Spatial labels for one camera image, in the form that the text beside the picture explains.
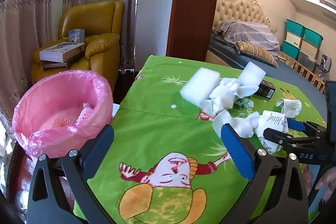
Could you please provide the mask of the person's right hand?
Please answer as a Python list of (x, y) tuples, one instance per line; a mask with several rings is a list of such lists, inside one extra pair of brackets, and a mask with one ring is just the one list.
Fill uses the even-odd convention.
[[(311, 180), (313, 178), (313, 175), (309, 171), (309, 167), (307, 164), (302, 165), (302, 170), (303, 170), (303, 177), (305, 179), (305, 185), (307, 192), (309, 193), (312, 188)], [(335, 190), (336, 187), (336, 168), (333, 167), (331, 169), (328, 169), (323, 176), (319, 179), (317, 184), (315, 185), (315, 189), (319, 190), (320, 188), (327, 186), (327, 190), (323, 195), (323, 200), (327, 202), (329, 198), (331, 197), (333, 191)]]

